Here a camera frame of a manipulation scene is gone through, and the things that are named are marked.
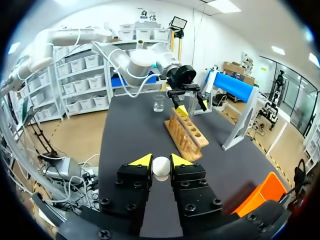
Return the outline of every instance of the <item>floor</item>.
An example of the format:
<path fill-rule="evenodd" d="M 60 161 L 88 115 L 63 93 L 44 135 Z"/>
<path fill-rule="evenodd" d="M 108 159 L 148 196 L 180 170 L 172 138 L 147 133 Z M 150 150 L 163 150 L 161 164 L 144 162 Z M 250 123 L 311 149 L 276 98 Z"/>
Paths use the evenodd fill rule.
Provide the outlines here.
<path fill-rule="evenodd" d="M 243 102 L 231 103 L 240 112 L 243 111 L 245 104 Z M 224 112 L 221 112 L 229 121 L 235 123 L 237 120 L 238 113 L 229 107 L 225 108 Z M 88 158 L 95 154 L 100 153 L 101 141 L 103 130 L 106 122 L 108 111 L 87 113 L 83 115 L 72 116 L 70 120 L 66 117 L 64 121 L 54 120 L 49 122 L 44 122 L 40 125 L 45 136 L 48 138 L 52 146 L 58 151 L 60 156 L 69 156 L 75 159 L 76 162 L 81 163 L 86 161 Z M 259 124 L 264 123 L 268 125 L 269 123 L 265 119 L 259 119 Z M 272 131 L 269 131 L 268 127 L 265 127 L 263 131 L 265 135 L 261 132 L 251 131 L 251 136 L 254 136 L 257 142 L 264 148 L 269 149 L 273 142 L 273 139 L 278 134 L 281 128 L 281 121 L 277 123 Z M 20 143 L 25 143 L 26 148 L 33 150 L 33 145 L 37 147 L 40 152 L 44 152 L 44 148 L 39 144 L 37 138 L 33 135 L 33 129 L 29 126 L 27 128 L 29 134 L 23 134 Z M 298 165 L 300 159 L 306 159 L 303 149 L 303 136 L 299 131 L 292 125 L 288 124 L 282 137 L 278 141 L 278 144 L 271 151 L 268 160 L 274 164 L 280 166 L 282 172 L 285 173 L 283 178 L 288 180 L 289 183 L 293 185 L 294 181 L 294 168 Z M 264 150 L 255 142 L 257 148 L 262 152 Z M 33 164 L 37 166 L 37 154 L 34 151 L 27 151 L 31 158 L 34 159 Z M 90 161 L 93 167 L 99 165 L 99 156 L 94 157 Z M 18 175 L 19 179 L 26 185 L 29 190 L 33 190 L 35 187 L 34 181 L 26 180 L 22 175 L 19 166 L 14 165 L 14 172 Z M 33 208 L 32 203 L 29 200 L 29 196 L 22 194 L 25 205 L 28 207 L 31 214 L 35 216 L 39 215 L 37 209 Z"/>
<path fill-rule="evenodd" d="M 233 103 L 232 101 L 229 101 L 229 103 L 240 112 L 242 112 L 246 106 L 243 102 Z M 235 120 L 239 117 L 239 114 L 229 107 L 226 107 L 225 113 L 222 112 L 221 114 L 224 115 L 232 123 L 234 123 Z M 259 124 L 265 124 L 263 132 L 252 130 L 250 132 L 250 135 L 257 140 L 258 143 L 255 142 L 257 147 L 265 153 L 264 149 L 268 150 L 270 148 L 271 144 L 282 128 L 283 120 L 279 118 L 272 131 L 269 130 L 270 123 L 265 118 L 261 117 L 257 119 L 257 121 Z M 277 142 L 276 146 L 270 152 L 271 157 L 267 157 L 267 159 L 275 167 L 277 167 L 277 165 L 280 167 L 279 172 L 283 175 L 283 178 L 287 182 L 289 181 L 289 183 L 293 186 L 295 167 L 299 164 L 300 159 L 304 159 L 305 161 L 307 159 L 303 147 L 304 140 L 305 139 L 301 135 L 301 133 L 291 123 L 289 123 L 285 128 L 281 138 Z"/>

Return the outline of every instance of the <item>ceiling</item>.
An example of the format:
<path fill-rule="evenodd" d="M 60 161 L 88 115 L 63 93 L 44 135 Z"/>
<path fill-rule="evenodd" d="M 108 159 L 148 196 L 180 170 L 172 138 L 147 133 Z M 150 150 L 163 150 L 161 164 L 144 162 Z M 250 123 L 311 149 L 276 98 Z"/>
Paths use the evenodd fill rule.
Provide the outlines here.
<path fill-rule="evenodd" d="M 257 50 L 258 54 L 294 69 L 320 90 L 319 68 L 309 61 L 316 51 L 309 46 L 288 9 L 279 0 L 230 0 L 241 12 L 220 13 L 204 2 L 211 0 L 160 0 L 195 8 L 233 29 Z M 284 49 L 285 55 L 272 51 L 271 46 Z"/>
<path fill-rule="evenodd" d="M 11 39 L 12 43 L 21 42 L 20 49 L 29 44 L 34 36 L 42 29 L 47 28 L 57 19 L 62 19 L 70 13 L 75 13 L 89 6 L 115 0 L 81 0 L 81 4 L 71 7 L 62 7 L 53 0 L 42 2 L 34 6 L 29 16 L 20 24 Z M 221 14 L 214 7 L 204 2 L 211 0 L 158 0 L 194 8 L 233 29 L 252 46 L 257 53 L 273 59 L 294 69 L 320 89 L 319 69 L 309 61 L 312 51 L 302 34 L 297 21 L 278 0 L 230 0 L 242 12 Z M 272 51 L 271 46 L 284 49 L 285 56 Z M 15 64 L 19 52 L 11 54 L 8 66 Z"/>

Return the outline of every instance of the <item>glass beaker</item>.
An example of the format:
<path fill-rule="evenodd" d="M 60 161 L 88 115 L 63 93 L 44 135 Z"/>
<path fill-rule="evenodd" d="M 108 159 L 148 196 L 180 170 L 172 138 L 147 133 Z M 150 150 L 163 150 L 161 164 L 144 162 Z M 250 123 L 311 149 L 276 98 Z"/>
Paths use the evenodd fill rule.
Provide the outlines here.
<path fill-rule="evenodd" d="M 153 96 L 153 99 L 154 99 L 153 111 L 158 113 L 162 112 L 165 108 L 165 105 L 164 105 L 165 96 L 156 94 Z"/>

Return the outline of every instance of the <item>cardboard box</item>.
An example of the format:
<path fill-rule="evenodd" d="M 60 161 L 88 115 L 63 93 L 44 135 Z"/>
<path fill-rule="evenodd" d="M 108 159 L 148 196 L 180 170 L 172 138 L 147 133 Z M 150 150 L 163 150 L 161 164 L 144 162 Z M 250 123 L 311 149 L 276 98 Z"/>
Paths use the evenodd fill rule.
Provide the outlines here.
<path fill-rule="evenodd" d="M 255 79 L 248 76 L 248 75 L 244 75 L 244 80 L 243 80 L 246 84 L 249 84 L 251 86 L 253 86 L 255 84 Z"/>
<path fill-rule="evenodd" d="M 244 74 L 245 73 L 245 69 L 240 67 L 240 66 L 237 66 L 237 65 L 234 65 L 230 62 L 227 62 L 225 61 L 224 64 L 223 64 L 223 70 L 224 71 L 231 71 L 231 72 L 234 72 L 234 73 L 238 73 L 238 74 Z"/>
<path fill-rule="evenodd" d="M 225 70 L 225 74 L 227 74 L 228 76 L 233 76 L 234 74 L 234 71 L 230 71 L 230 70 Z M 246 84 L 249 84 L 251 86 L 253 86 L 255 84 L 255 79 L 248 76 L 248 75 L 245 75 L 245 74 L 241 74 L 242 77 L 240 78 L 237 78 L 239 79 L 240 81 L 246 83 Z"/>

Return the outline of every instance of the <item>ceiling light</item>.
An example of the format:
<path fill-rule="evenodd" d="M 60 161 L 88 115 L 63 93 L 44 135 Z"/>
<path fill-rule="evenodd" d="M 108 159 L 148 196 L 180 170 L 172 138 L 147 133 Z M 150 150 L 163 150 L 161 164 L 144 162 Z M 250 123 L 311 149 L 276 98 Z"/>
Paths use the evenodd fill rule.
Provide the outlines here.
<path fill-rule="evenodd" d="M 54 0 L 54 1 L 60 4 L 61 6 L 69 6 L 74 4 L 77 0 Z"/>
<path fill-rule="evenodd" d="M 283 50 L 282 48 L 272 46 L 272 50 L 277 54 L 286 55 L 285 50 Z"/>
<path fill-rule="evenodd" d="M 13 54 L 17 50 L 19 45 L 20 45 L 20 42 L 16 42 L 16 43 L 12 44 L 8 50 L 8 54 Z"/>
<path fill-rule="evenodd" d="M 314 54 L 312 54 L 311 52 L 310 52 L 310 55 L 309 55 L 309 60 L 310 60 L 311 62 L 313 62 L 318 68 L 320 68 L 319 60 L 318 60 L 317 57 L 316 57 Z"/>
<path fill-rule="evenodd" d="M 208 4 L 224 14 L 241 12 L 241 10 L 229 0 L 215 0 L 208 2 Z"/>

